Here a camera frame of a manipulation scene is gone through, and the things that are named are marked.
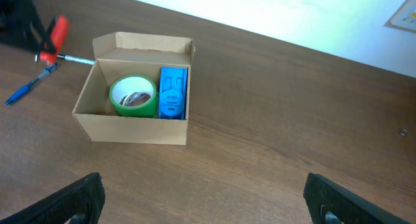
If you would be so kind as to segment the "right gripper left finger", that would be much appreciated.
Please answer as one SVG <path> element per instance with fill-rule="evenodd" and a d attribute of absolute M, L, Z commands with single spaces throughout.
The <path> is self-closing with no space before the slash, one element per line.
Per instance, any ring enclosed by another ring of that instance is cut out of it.
<path fill-rule="evenodd" d="M 102 178 L 98 172 L 94 172 L 2 219 L 1 224 L 97 224 L 104 204 Z"/>

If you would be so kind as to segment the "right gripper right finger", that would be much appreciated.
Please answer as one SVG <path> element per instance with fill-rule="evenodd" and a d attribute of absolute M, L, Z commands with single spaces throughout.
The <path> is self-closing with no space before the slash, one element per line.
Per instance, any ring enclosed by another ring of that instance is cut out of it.
<path fill-rule="evenodd" d="M 308 174 L 303 196 L 314 224 L 407 222 L 316 173 Z"/>

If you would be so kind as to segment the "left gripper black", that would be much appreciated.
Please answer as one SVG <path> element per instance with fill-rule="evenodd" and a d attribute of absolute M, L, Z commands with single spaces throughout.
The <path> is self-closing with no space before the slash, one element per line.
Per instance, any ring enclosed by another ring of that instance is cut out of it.
<path fill-rule="evenodd" d="M 1 0 L 1 43 L 31 52 L 53 52 L 33 0 Z"/>

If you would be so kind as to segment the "orange black stapler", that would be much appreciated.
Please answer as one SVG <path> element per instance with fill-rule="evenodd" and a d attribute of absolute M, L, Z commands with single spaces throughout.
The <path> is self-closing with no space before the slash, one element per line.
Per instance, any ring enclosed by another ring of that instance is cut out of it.
<path fill-rule="evenodd" d="M 47 40 L 41 43 L 40 51 L 35 54 L 35 62 L 44 62 L 50 66 L 57 61 L 69 27 L 69 20 L 62 14 L 51 22 L 47 30 Z"/>

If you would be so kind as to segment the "blue ballpoint pen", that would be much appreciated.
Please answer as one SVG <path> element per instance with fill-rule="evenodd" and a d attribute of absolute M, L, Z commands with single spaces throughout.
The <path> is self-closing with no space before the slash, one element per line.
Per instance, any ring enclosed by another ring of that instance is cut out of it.
<path fill-rule="evenodd" d="M 48 76 L 54 70 L 56 70 L 58 63 L 55 62 L 54 64 L 46 67 L 41 74 L 39 74 L 35 79 L 23 85 L 19 90 L 17 90 L 13 95 L 11 95 L 5 102 L 5 105 L 12 105 L 21 99 L 24 95 L 28 94 L 34 86 L 40 82 L 44 77 Z"/>

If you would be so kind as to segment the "cardboard box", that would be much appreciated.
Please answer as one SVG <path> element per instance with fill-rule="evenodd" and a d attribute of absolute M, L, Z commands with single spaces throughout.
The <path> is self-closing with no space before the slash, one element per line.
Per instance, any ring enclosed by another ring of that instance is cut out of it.
<path fill-rule="evenodd" d="M 93 40 L 95 63 L 73 109 L 80 127 L 95 142 L 184 145 L 187 140 L 190 69 L 195 52 L 191 38 L 114 32 Z M 161 68 L 187 68 L 185 119 L 159 118 Z M 156 85 L 153 118 L 123 117 L 109 98 L 111 86 L 129 75 L 143 75 Z"/>

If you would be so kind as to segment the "green tape roll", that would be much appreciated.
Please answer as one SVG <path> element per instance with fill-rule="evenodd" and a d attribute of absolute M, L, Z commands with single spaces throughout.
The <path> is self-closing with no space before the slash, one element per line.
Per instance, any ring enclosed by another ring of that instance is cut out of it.
<path fill-rule="evenodd" d="M 133 92 L 147 92 L 151 98 L 140 106 L 123 106 L 122 98 Z M 109 98 L 117 113 L 123 117 L 153 118 L 157 113 L 158 97 L 155 83 L 143 75 L 124 76 L 113 83 Z"/>

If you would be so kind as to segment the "blue plastic case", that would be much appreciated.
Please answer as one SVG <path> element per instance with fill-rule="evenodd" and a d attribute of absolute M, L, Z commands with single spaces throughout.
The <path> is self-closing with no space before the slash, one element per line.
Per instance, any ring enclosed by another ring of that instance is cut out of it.
<path fill-rule="evenodd" d="M 187 68 L 161 68 L 159 87 L 159 118 L 185 119 Z"/>

